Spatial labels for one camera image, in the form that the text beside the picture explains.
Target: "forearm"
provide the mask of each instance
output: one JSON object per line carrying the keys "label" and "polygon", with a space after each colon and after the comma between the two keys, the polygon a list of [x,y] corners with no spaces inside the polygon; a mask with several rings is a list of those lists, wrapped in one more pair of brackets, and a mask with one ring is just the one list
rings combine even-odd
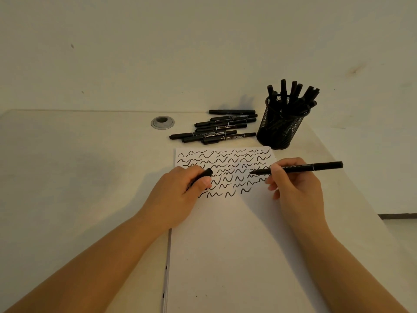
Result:
{"label": "forearm", "polygon": [[6,312],[102,312],[161,234],[140,214],[122,223]]}
{"label": "forearm", "polygon": [[326,225],[294,230],[309,272],[334,313],[407,311]]}

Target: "white paper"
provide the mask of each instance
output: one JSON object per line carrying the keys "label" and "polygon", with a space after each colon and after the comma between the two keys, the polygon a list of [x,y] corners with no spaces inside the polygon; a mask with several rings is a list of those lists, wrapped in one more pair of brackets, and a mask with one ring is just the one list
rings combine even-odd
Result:
{"label": "white paper", "polygon": [[213,170],[213,188],[172,229],[166,312],[328,312],[268,176],[249,175],[275,161],[269,147],[176,149],[176,166]]}

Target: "black mesh pen holder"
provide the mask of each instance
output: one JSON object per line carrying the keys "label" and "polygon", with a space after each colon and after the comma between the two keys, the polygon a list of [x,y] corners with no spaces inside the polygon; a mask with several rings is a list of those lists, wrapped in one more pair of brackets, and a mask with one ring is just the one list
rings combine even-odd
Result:
{"label": "black mesh pen holder", "polygon": [[266,98],[265,104],[265,113],[256,138],[264,146],[269,146],[272,149],[285,149],[289,146],[303,118],[309,115],[310,109],[302,115],[285,114],[285,106],[288,101],[283,106],[280,96],[273,106],[269,103],[269,97]]}

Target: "skin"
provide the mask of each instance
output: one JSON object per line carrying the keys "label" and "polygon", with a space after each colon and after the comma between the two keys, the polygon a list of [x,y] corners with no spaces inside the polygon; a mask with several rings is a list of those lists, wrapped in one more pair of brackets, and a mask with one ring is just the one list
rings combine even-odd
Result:
{"label": "skin", "polygon": [[[305,164],[300,158],[271,165],[265,182],[279,199],[309,272],[332,312],[407,312],[340,244],[324,216],[320,181],[311,172],[286,174],[282,166]],[[164,174],[131,219],[29,292],[6,312],[104,312],[146,249],[190,214],[198,195],[211,187],[204,170],[176,167]]]}

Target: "white table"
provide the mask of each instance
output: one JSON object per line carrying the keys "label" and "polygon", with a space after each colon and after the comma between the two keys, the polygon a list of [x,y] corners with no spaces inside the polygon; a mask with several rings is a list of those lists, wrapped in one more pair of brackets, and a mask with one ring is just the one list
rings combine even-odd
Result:
{"label": "white table", "polygon": [[[158,115],[175,126],[150,126]],[[174,166],[180,141],[204,113],[10,111],[0,118],[0,311],[138,211]],[[257,131],[258,122],[245,132]],[[255,138],[227,147],[256,146]],[[277,158],[333,161],[302,124]],[[335,236],[408,310],[417,269],[343,170],[317,172]],[[167,234],[144,254],[108,312],[160,312]]]}

